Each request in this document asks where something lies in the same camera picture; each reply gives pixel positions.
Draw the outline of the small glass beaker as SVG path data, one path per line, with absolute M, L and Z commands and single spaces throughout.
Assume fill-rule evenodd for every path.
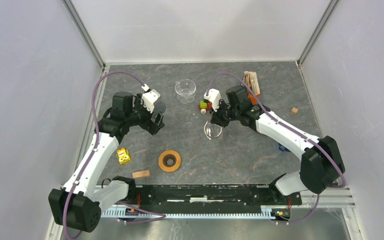
M 204 134 L 209 140 L 217 139 L 221 137 L 223 128 L 217 124 L 207 121 L 204 125 Z

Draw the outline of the wooden ring stand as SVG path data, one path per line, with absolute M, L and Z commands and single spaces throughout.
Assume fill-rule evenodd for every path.
M 182 158 L 177 151 L 166 150 L 158 158 L 158 166 L 167 173 L 178 170 L 181 166 Z

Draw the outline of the blue plastic dripper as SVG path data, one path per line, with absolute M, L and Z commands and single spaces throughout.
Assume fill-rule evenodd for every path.
M 291 151 L 287 147 L 285 147 L 284 145 L 280 144 L 279 142 L 277 144 L 278 144 L 278 149 L 281 152 L 289 152 L 289 153 L 291 153 Z

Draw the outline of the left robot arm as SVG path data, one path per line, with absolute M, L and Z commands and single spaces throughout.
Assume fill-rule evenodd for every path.
M 48 201 L 56 224 L 90 233 L 101 215 L 118 201 L 137 200 L 135 180 L 116 176 L 102 189 L 96 184 L 111 155 L 131 127 L 139 126 L 155 135 L 164 127 L 166 105 L 154 89 L 136 95 L 119 91 L 112 105 L 97 122 L 92 143 L 73 175 L 60 188 L 52 189 Z

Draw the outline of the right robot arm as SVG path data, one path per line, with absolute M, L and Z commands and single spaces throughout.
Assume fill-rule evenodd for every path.
M 245 86 L 237 85 L 226 91 L 224 101 L 218 90 L 212 88 L 203 99 L 211 106 L 212 124 L 226 127 L 232 121 L 270 137 L 284 146 L 300 160 L 300 169 L 276 178 L 269 189 L 269 199 L 282 204 L 295 192 L 309 190 L 314 194 L 322 193 L 337 179 L 343 187 L 345 167 L 337 142 L 330 136 L 323 138 L 306 133 L 282 120 L 260 101 L 253 103 L 248 97 Z

